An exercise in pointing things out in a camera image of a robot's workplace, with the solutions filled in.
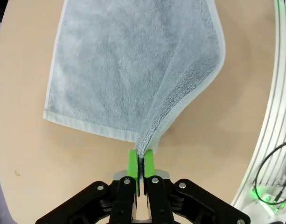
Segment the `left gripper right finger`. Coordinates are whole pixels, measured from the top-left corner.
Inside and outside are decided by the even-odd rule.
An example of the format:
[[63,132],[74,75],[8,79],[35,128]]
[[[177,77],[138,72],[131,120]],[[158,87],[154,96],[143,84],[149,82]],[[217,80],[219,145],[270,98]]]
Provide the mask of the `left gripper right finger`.
[[154,168],[153,151],[144,155],[144,193],[152,223],[174,224],[177,214],[192,224],[248,224],[245,213],[188,179],[173,183]]

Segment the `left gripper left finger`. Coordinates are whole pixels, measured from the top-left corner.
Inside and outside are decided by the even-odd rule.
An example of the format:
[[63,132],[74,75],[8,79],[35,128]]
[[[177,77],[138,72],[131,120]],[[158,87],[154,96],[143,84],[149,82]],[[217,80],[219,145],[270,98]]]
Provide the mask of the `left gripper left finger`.
[[136,208],[138,190],[138,157],[129,151],[128,169],[119,180],[110,185],[96,181],[65,201],[37,224],[95,224],[110,217],[110,224],[130,224]]

